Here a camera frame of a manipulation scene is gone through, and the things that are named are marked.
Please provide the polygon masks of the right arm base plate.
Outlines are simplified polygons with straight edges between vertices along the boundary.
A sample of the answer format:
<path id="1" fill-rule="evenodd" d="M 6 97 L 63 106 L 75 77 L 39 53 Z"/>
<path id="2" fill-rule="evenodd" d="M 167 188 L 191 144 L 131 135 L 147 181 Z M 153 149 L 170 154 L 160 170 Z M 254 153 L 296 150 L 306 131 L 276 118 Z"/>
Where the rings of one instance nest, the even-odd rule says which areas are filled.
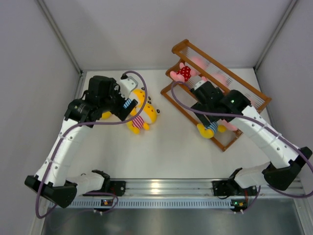
<path id="1" fill-rule="evenodd" d="M 213 194 L 217 197 L 256 196 L 256 186 L 242 188 L 233 180 L 212 181 Z"/>

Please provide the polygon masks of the pink toy red dots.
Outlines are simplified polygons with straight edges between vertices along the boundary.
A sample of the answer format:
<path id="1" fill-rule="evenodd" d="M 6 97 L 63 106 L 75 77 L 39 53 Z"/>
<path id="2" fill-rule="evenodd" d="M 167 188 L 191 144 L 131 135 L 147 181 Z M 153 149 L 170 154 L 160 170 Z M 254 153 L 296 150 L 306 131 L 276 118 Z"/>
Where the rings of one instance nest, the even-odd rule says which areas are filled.
<path id="1" fill-rule="evenodd" d="M 238 128 L 235 125 L 232 125 L 231 123 L 229 123 L 225 120 L 223 120 L 223 126 L 230 131 L 237 131 L 238 130 Z"/>
<path id="2" fill-rule="evenodd" d="M 227 81 L 227 78 L 219 73 L 213 73 L 211 74 L 212 77 L 214 77 L 216 80 L 218 80 L 220 83 L 222 83 L 224 86 L 229 87 L 229 83 Z"/>

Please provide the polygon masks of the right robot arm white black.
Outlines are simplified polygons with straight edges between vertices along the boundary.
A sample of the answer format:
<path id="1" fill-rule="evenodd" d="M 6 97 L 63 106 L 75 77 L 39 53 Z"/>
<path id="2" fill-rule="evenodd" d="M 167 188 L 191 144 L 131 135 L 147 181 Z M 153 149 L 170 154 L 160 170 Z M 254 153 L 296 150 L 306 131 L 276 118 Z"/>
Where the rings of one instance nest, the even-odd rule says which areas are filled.
<path id="1" fill-rule="evenodd" d="M 288 146 L 281 134 L 257 112 L 251 101 L 238 90 L 224 94 L 209 81 L 200 81 L 192 89 L 197 103 L 191 108 L 200 120 L 197 129 L 206 139 L 216 132 L 238 129 L 252 140 L 268 157 L 269 162 L 251 168 L 239 168 L 228 179 L 228 188 L 240 194 L 251 186 L 269 185 L 286 190 L 309 159 L 308 147 Z"/>

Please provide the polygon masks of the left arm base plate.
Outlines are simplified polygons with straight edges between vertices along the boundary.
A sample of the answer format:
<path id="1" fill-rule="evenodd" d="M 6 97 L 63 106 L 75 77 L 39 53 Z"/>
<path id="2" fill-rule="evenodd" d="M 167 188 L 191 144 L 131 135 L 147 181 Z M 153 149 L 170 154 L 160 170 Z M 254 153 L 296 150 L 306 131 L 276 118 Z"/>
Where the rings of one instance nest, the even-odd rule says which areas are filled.
<path id="1" fill-rule="evenodd" d="M 105 196 L 114 194 L 123 196 L 126 191 L 126 181 L 105 181 L 99 190 L 93 190 L 83 194 L 83 196 Z"/>

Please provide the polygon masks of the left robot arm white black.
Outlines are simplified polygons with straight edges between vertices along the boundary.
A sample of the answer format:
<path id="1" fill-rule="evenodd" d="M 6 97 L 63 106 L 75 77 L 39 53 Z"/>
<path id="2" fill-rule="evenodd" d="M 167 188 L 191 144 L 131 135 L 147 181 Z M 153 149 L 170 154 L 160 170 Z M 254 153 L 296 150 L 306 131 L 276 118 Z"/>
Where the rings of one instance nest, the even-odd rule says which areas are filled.
<path id="1" fill-rule="evenodd" d="M 110 112 L 124 121 L 137 105 L 130 100 L 130 93 L 138 87 L 131 76 L 123 75 L 120 80 L 96 75 L 89 80 L 82 96 L 73 100 L 67 108 L 57 140 L 41 168 L 27 176 L 25 185 L 60 206 L 68 207 L 80 195 L 97 192 L 106 195 L 111 189 L 110 176 L 101 170 L 69 178 L 68 170 L 74 155 L 84 138 L 92 130 L 102 114 Z"/>

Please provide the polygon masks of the yellow toy blue stripes shelf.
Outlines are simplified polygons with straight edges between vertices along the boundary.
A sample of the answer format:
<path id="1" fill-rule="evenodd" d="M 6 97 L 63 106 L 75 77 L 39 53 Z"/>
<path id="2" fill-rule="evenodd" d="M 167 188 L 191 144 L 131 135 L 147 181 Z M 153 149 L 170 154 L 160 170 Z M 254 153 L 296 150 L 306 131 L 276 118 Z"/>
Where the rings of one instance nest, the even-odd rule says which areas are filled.
<path id="1" fill-rule="evenodd" d="M 223 125 L 219 125 L 217 122 L 211 122 L 207 126 L 204 126 L 203 124 L 198 123 L 197 129 L 200 135 L 205 139 L 213 138 L 216 132 L 223 133 L 226 131 L 226 127 Z"/>

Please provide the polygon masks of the yellow toy red stripes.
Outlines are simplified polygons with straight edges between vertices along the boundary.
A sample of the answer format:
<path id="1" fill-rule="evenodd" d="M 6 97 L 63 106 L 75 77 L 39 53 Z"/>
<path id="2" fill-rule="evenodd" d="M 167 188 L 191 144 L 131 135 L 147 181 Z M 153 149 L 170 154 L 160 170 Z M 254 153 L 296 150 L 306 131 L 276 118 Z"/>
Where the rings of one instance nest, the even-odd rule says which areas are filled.
<path id="1" fill-rule="evenodd" d="M 102 120 L 106 120 L 106 119 L 110 118 L 111 116 L 112 116 L 112 113 L 109 112 L 109 111 L 107 111 L 107 112 L 104 112 L 104 113 L 102 114 L 101 119 L 102 119 Z"/>
<path id="2" fill-rule="evenodd" d="M 150 125 L 156 122 L 159 114 L 160 109 L 155 108 L 150 101 L 147 101 L 141 113 L 126 125 L 134 134 L 139 134 L 142 129 L 149 130 Z"/>

